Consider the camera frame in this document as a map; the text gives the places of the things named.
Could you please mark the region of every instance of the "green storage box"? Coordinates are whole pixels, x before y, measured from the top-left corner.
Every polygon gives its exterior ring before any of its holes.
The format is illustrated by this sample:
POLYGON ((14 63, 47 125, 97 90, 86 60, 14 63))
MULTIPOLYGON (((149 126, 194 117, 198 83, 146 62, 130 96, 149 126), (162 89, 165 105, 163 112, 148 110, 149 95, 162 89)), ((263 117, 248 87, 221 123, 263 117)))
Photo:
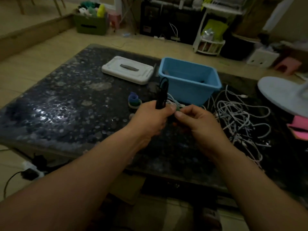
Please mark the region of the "green storage box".
POLYGON ((90 17, 80 15, 77 11, 74 13, 74 21, 78 33, 105 35, 109 27, 108 14, 104 18, 90 17))

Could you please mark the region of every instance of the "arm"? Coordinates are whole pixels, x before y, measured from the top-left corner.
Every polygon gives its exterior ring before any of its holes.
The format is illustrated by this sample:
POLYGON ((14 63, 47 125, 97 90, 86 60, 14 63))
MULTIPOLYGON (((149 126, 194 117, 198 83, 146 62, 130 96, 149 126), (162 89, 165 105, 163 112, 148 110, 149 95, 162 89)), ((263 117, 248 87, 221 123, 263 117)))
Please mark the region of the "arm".
POLYGON ((175 112, 216 165, 250 230, 308 230, 308 212, 234 147, 215 117, 194 105, 175 112))
POLYGON ((72 163, 0 203, 1 230, 79 230, 99 208, 111 182, 164 128, 175 107, 144 103, 129 124, 72 163))

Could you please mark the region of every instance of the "white tray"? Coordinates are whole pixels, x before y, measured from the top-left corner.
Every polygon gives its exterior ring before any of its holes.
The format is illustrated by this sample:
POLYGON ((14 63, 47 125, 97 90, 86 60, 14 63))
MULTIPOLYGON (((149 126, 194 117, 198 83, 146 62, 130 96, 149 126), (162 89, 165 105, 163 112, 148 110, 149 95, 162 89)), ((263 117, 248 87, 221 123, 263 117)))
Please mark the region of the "white tray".
POLYGON ((137 84, 147 84, 153 74, 152 66, 115 56, 102 66, 102 72, 137 84))

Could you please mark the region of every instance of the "blue plastic basket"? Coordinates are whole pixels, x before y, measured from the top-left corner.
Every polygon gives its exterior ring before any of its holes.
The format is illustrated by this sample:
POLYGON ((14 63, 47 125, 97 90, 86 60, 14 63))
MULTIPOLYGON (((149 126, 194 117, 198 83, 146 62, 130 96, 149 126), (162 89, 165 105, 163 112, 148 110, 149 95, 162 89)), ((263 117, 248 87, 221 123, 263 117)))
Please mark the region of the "blue plastic basket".
POLYGON ((178 102, 201 106, 221 89, 216 69, 209 66, 163 58, 158 73, 160 79, 169 79, 168 93, 178 102))

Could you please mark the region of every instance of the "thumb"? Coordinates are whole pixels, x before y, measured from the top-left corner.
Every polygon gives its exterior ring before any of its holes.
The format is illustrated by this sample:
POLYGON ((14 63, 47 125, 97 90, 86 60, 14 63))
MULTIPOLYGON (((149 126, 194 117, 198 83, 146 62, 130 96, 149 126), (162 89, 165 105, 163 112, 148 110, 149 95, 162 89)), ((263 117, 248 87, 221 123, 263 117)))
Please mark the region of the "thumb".
POLYGON ((169 117, 170 115, 174 114, 175 110, 176 110, 175 105, 166 104, 166 107, 161 109, 160 111, 163 114, 163 116, 169 117))
POLYGON ((180 111, 176 111, 174 113, 174 116, 183 124, 187 125, 188 127, 190 127, 191 129, 193 129, 195 127, 195 119, 187 116, 186 114, 180 112, 180 111))

